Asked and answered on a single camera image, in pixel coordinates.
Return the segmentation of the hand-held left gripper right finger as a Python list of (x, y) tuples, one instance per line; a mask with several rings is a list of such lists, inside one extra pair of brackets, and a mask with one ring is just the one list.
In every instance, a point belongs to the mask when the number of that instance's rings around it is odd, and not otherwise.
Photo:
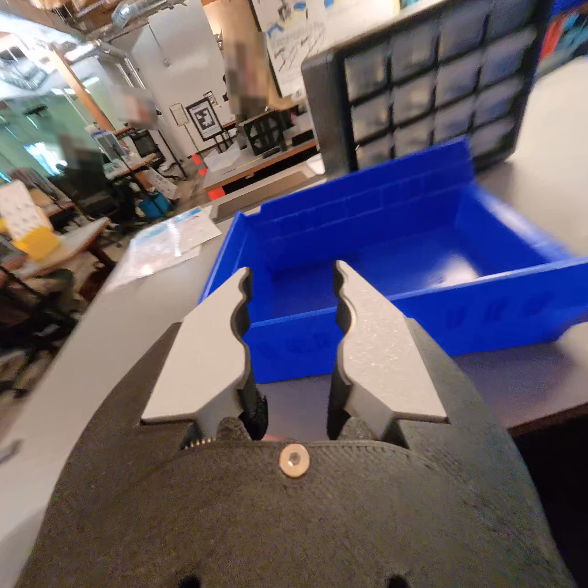
[(408, 318), (344, 261), (334, 262), (336, 323), (343, 337), (329, 391), (327, 435), (361, 421), (368, 437), (403, 445), (398, 422), (448, 424)]

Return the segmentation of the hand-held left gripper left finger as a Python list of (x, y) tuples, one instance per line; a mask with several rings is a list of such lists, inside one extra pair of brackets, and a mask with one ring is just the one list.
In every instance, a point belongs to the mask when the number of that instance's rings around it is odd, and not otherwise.
[(143, 410), (147, 425), (190, 422), (198, 438), (216, 435), (235, 417), (252, 440), (268, 429), (268, 402), (259, 392), (244, 341), (253, 273), (237, 270), (181, 322)]

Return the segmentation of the black small-drawer cabinet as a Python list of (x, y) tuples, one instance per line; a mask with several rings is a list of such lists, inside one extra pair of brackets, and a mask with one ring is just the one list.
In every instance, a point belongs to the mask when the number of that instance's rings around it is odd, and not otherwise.
[(301, 66), (326, 172), (466, 138), (476, 171), (509, 158), (553, 1), (420, 1)]

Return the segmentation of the blue plastic bin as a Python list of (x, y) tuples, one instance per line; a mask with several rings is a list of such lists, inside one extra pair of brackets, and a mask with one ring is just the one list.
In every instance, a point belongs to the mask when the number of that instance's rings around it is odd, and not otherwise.
[(587, 321), (587, 258), (483, 190), (464, 139), (235, 214), (199, 303), (251, 269), (258, 383), (333, 371), (334, 261), (450, 356), (555, 341)]

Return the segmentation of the clear plastic bag with papers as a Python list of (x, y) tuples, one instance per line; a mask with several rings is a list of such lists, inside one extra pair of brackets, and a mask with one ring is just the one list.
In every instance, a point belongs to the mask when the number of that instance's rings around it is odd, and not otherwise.
[(182, 212), (141, 230), (129, 243), (105, 287), (115, 290), (199, 256), (202, 246), (221, 235), (212, 204)]

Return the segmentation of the teal container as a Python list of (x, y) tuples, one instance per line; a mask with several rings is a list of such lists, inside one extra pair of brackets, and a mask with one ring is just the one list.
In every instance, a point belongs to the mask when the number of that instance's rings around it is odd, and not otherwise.
[(147, 192), (136, 201), (136, 207), (149, 221), (166, 217), (173, 211), (171, 201), (160, 191)]

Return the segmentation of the wooden side table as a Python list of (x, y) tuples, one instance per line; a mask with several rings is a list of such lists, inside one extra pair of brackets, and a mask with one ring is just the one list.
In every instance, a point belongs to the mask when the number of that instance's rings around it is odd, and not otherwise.
[(92, 253), (104, 266), (112, 268), (114, 262), (98, 246), (99, 238), (110, 225), (111, 221), (104, 217), (62, 235), (50, 231), (47, 226), (38, 226), (22, 239), (4, 247), (1, 275), (22, 282), (45, 276), (64, 268), (85, 252)]

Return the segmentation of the wooden workbench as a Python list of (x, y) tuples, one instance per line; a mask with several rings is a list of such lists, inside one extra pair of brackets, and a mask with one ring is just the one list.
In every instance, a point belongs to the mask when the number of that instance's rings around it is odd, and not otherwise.
[(269, 156), (255, 155), (249, 149), (239, 152), (233, 162), (214, 171), (208, 171), (202, 182), (205, 192), (224, 188), (243, 178), (250, 178), (276, 165), (290, 167), (312, 157), (318, 152), (313, 123), (307, 112), (297, 117), (294, 125), (285, 132), (286, 150)]

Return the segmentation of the yellow and white box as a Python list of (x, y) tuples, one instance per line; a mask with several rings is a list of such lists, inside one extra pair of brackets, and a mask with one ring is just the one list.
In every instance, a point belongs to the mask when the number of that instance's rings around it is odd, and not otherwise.
[(20, 180), (1, 186), (1, 218), (14, 246), (35, 262), (43, 261), (60, 246), (48, 217)]

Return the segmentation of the black and white marker sign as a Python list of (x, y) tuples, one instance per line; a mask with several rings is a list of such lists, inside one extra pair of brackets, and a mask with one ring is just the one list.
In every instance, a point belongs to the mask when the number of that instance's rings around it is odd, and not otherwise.
[(208, 97), (185, 107), (202, 141), (214, 140), (221, 136), (223, 127)]

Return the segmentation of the black square frame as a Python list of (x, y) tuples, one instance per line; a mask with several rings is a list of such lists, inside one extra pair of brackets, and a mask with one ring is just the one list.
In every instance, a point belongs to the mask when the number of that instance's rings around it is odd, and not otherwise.
[(286, 151), (284, 133), (293, 126), (292, 114), (287, 110), (269, 110), (237, 126), (252, 154), (263, 156), (269, 152)]

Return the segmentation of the wall poster with diagrams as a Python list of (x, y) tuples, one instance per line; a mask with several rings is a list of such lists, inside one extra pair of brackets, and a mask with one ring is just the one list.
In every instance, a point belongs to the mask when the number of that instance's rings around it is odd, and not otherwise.
[(305, 97), (301, 65), (307, 57), (384, 24), (400, 1), (249, 1), (263, 34), (281, 98)]

